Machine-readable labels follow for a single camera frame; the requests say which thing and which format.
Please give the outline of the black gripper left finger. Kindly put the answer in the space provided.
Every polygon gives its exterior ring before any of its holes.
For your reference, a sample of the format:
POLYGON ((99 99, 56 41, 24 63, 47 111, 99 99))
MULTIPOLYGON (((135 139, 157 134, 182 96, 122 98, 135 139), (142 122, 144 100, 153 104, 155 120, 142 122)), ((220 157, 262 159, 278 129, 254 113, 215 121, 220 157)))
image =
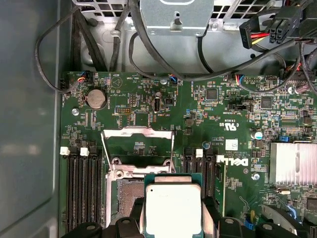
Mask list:
POLYGON ((85 222, 63 235, 63 238, 144 238, 140 231, 140 218, 144 198, 137 198, 129 217, 118 219, 114 225, 103 229, 96 222, 85 222))

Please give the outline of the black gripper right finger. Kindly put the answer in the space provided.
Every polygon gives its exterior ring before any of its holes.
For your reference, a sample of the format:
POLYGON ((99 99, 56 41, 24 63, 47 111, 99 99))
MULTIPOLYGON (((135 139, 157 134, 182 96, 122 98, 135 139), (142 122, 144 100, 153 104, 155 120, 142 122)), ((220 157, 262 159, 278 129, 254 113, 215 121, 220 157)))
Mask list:
POLYGON ((212 197, 202 199, 203 231, 211 238, 297 238, 299 232, 291 224, 291 217, 284 211, 263 205, 262 215, 272 220, 258 224, 253 230, 232 217, 223 217, 212 197))

